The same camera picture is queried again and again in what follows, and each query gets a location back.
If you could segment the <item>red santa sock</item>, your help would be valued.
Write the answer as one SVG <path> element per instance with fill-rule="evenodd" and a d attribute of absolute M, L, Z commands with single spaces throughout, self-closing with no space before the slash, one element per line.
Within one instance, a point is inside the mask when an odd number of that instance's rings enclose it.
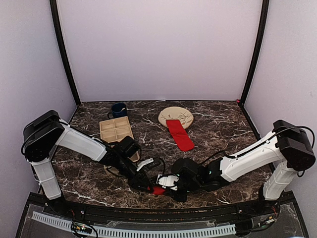
<path fill-rule="evenodd" d="M 148 192 L 153 195 L 164 195 L 165 189 L 160 186 L 148 186 Z"/>

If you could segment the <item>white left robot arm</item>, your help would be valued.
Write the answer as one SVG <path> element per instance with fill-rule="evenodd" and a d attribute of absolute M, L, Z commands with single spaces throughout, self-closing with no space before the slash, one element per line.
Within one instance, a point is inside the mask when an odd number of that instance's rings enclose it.
<path fill-rule="evenodd" d="M 147 174 L 130 159 L 141 149 L 130 136 L 120 142 L 107 143 L 73 128 L 59 117 L 58 112 L 50 110 L 24 127 L 23 139 L 21 154 L 33 167 L 45 196 L 51 200 L 51 209 L 59 216 L 66 216 L 70 206 L 61 198 L 62 191 L 50 161 L 50 151 L 55 146 L 75 151 L 102 165 L 115 167 L 133 189 L 149 193 L 156 190 Z"/>

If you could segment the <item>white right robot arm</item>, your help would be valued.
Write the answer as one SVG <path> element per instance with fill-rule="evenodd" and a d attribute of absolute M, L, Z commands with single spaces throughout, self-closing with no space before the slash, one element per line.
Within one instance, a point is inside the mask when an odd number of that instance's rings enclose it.
<path fill-rule="evenodd" d="M 295 126 L 284 120 L 277 120 L 273 126 L 261 140 L 235 154 L 216 152 L 214 155 L 219 158 L 207 158 L 207 166 L 190 158 L 178 159 L 170 174 L 157 177 L 157 184 L 170 189 L 175 200 L 185 202 L 188 192 L 215 191 L 253 170 L 278 162 L 272 176 L 259 191 L 260 199 L 253 203 L 257 215 L 265 214 L 297 173 L 306 171 L 316 162 L 315 141 L 309 140 L 306 133 L 309 127 Z"/>

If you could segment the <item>wooden compartment tray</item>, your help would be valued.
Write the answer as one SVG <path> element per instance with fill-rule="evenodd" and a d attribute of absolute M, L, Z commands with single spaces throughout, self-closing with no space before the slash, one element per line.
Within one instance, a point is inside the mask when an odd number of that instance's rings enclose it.
<path fill-rule="evenodd" d="M 100 122 L 101 140 L 105 141 L 110 147 L 119 146 L 119 142 L 126 136 L 131 136 L 134 139 L 131 125 L 127 116 L 116 119 L 108 119 Z M 139 152 L 140 150 L 130 158 L 130 160 L 135 165 L 140 159 Z M 105 166 L 105 169 L 109 170 L 111 173 L 114 173 L 112 169 L 116 168 L 112 166 Z"/>

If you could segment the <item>round beige woven mat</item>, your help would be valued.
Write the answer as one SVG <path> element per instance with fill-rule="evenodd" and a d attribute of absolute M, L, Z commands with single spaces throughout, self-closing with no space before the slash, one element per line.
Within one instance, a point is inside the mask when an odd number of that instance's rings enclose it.
<path fill-rule="evenodd" d="M 167 127 L 167 120 L 179 120 L 184 129 L 187 129 L 194 122 L 193 114 L 182 107 L 167 107 L 158 115 L 158 121 L 163 126 Z"/>

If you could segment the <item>dark blue mug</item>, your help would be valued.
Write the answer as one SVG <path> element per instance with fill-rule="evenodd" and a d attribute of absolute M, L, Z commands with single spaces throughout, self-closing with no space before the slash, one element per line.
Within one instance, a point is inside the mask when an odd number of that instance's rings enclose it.
<path fill-rule="evenodd" d="M 125 103 L 116 103 L 111 106 L 107 114 L 108 119 L 116 119 L 127 116 L 127 106 Z"/>

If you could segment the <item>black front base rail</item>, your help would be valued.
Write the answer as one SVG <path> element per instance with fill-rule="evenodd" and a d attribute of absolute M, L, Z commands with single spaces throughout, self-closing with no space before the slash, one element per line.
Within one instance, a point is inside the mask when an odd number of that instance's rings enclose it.
<path fill-rule="evenodd" d="M 66 201 L 66 204 L 74 207 L 75 210 L 84 209 L 84 218 L 92 221 L 102 219 L 124 220 L 124 221 L 185 221 L 199 219 L 220 219 L 234 220 L 239 219 L 245 212 L 239 213 L 246 207 L 253 207 L 258 203 L 257 200 L 234 203 L 229 205 L 218 205 L 199 208 L 182 209 L 132 209 L 118 208 L 84 204 Z"/>

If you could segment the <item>black left frame post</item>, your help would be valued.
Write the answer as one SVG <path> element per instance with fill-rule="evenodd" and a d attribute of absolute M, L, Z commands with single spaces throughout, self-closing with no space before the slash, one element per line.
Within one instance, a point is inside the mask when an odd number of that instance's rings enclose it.
<path fill-rule="evenodd" d="M 61 21 L 59 17 L 58 7 L 57 7 L 57 1 L 56 0 L 49 0 L 50 2 L 50 8 L 51 8 L 51 14 L 52 14 L 52 20 L 53 20 L 53 26 L 55 31 L 55 36 L 57 40 L 57 45 L 60 53 L 60 57 L 62 60 L 62 64 L 64 67 L 64 71 L 66 74 L 67 82 L 71 90 L 72 97 L 74 99 L 76 107 L 81 105 L 81 100 L 79 97 L 78 90 L 75 85 L 75 80 L 72 74 L 72 70 L 70 67 L 68 55 L 66 52 L 66 46 L 63 38 L 62 33 L 62 27 L 61 27 Z"/>

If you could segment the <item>black frame post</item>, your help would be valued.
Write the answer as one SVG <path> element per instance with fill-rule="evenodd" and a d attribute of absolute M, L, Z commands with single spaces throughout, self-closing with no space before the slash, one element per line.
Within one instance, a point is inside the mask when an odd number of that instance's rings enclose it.
<path fill-rule="evenodd" d="M 257 63 L 258 63 L 258 59 L 259 59 L 260 51 L 261 51 L 261 47 L 262 47 L 264 32 L 265 32 L 268 9 L 269 9 L 269 0 L 263 0 L 262 7 L 261 7 L 261 13 L 260 13 L 260 19 L 259 19 L 259 25 L 258 25 L 258 30 L 257 30 L 257 36 L 256 36 L 256 40 L 255 40 L 255 45 L 254 45 L 254 50 L 253 50 L 248 74 L 246 77 L 245 85 L 244 85 L 242 95 L 240 98 L 241 107 L 244 107 L 244 105 L 245 105 L 245 102 L 247 100 L 247 97 L 248 97 L 248 94 L 249 94 L 249 91 L 250 91 L 250 88 L 252 85 L 254 74 L 256 71 L 256 67 L 257 67 Z"/>
<path fill-rule="evenodd" d="M 57 7 L 57 1 L 56 0 L 49 0 L 50 2 L 50 8 L 51 8 L 51 14 L 52 14 L 52 20 L 53 20 L 53 26 L 55 31 L 55 36 L 57 40 L 57 45 L 60 53 L 60 57 L 62 60 L 62 64 L 64 67 L 64 71 L 66 74 L 67 82 L 71 90 L 72 97 L 74 99 L 76 107 L 81 105 L 81 100 L 79 97 L 78 90 L 75 85 L 75 80 L 72 74 L 72 70 L 70 67 L 68 55 L 66 52 L 66 46 L 63 38 L 62 33 L 62 27 L 61 27 L 61 21 L 59 17 L 58 7 Z"/>

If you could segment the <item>black right frame post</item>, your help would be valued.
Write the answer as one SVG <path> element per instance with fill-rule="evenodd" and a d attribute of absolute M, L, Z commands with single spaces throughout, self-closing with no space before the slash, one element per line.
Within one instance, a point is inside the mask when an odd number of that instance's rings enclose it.
<path fill-rule="evenodd" d="M 264 32 L 265 32 L 268 9 L 269 9 L 269 0 L 263 0 L 262 7 L 261 7 L 261 13 L 260 13 L 260 19 L 259 19 L 259 25 L 258 25 L 258 30 L 257 30 L 257 36 L 256 36 L 256 40 L 255 40 L 255 45 L 254 45 L 254 50 L 253 50 L 248 74 L 246 77 L 245 85 L 244 85 L 242 95 L 240 98 L 241 107 L 244 107 L 244 105 L 245 105 L 245 102 L 247 100 L 247 97 L 248 97 L 248 94 L 249 94 L 249 91 L 250 91 L 250 88 L 252 85 L 254 74 L 256 71 L 256 67 L 257 67 L 257 63 L 258 63 L 258 59 L 259 59 L 260 51 L 261 51 L 261 47 L 262 47 Z"/>

